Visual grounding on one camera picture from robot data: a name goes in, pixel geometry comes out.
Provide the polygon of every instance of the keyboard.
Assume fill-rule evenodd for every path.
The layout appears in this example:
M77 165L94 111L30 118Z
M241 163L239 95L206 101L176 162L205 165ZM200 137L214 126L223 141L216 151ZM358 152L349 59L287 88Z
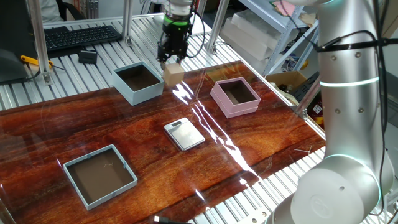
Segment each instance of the keyboard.
M99 44L120 40L121 34L113 26L99 26L69 31L66 27L45 29L47 51L56 51L71 47Z

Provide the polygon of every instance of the pink box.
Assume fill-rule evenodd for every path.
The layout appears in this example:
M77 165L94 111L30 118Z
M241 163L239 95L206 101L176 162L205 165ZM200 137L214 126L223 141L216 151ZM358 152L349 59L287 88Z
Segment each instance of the pink box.
M243 77L217 81L210 95L227 118L255 112L261 101Z

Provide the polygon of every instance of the light blue box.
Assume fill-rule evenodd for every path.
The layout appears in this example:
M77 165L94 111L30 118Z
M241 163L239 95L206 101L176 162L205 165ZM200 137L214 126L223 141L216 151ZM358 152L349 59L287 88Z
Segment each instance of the light blue box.
M73 177L72 177L71 173L69 173L68 167L70 167L70 166L72 166L72 165L74 165L74 164L76 164L78 162L91 159L93 156L101 154L101 153L103 153L105 151L108 151L108 150L113 150L116 153L117 157L120 159L120 161L123 164L123 168L125 168L129 172L129 174L131 175L133 181L128 183L128 184L126 184L126 185L124 185L123 187L115 190L114 192L110 192L109 194L105 195L104 197L102 197L102 198L100 198L100 199L98 199L98 200L96 200L96 201L94 201L92 203L88 203L85 200L85 198L84 198L83 194L81 193L80 189L77 187L75 181L73 180ZM83 204L84 204L84 206L86 207L87 210L91 210L91 209L97 207L98 205L101 205L102 203L104 203L104 202L106 202L106 201L118 196L119 194L127 191L128 189L130 189L132 187L135 187L137 185L137 181L138 181L136 175L133 173L133 171L131 170L131 168L127 164L127 162L123 159L123 156L120 155L119 151L116 149L116 147L114 145L106 146L106 147L104 147L102 149L98 149L97 151L94 151L94 152L89 153L87 155L81 156L81 157L79 157L77 159L74 159L74 160L72 160L70 162L66 162L66 163L63 164L63 170L65 171L66 175L68 176L70 182L73 185L73 188L77 191L77 194L79 195L81 201L83 202Z
M113 86L131 104L137 105L163 93L164 80L145 62L113 70Z

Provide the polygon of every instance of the gray box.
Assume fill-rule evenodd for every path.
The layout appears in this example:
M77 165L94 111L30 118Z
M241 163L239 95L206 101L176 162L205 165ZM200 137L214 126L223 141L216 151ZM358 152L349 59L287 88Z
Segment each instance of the gray box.
M63 164L87 210L137 185L137 177L114 145Z
M113 86L131 106L163 93L164 80L145 62L115 69L112 76Z

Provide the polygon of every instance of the wooden grain surface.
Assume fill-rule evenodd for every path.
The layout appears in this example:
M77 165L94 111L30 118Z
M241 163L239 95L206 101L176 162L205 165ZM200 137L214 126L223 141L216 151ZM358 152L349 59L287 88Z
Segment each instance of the wooden grain surface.
M255 113L226 119L215 81L244 77L261 97ZM164 125L188 118L206 141L180 152ZM133 189L87 211L65 162L114 144L138 177ZM188 72L162 96L130 104L114 88L0 112L0 199L17 223L187 221L325 145L241 62ZM201 193L202 200L196 192Z

